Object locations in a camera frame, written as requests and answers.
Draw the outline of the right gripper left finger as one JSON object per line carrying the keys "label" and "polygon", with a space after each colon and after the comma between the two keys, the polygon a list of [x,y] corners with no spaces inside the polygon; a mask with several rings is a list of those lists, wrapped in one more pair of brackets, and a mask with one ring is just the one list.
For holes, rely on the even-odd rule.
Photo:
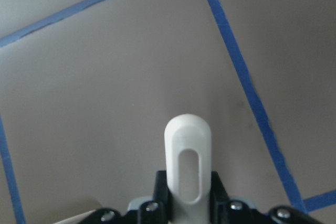
{"label": "right gripper left finger", "polygon": [[136,210],[121,215],[114,209],[102,208],[92,214],[92,223],[169,223],[170,193],[166,171],[156,173],[151,200],[140,204]]}

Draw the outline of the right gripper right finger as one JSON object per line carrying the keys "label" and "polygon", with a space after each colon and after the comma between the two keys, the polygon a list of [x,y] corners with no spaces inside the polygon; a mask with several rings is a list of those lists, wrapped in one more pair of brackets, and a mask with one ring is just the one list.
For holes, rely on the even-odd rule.
{"label": "right gripper right finger", "polygon": [[210,223],[321,223],[320,220],[286,205],[278,205],[262,213],[247,200],[230,197],[216,171],[211,173],[209,196]]}

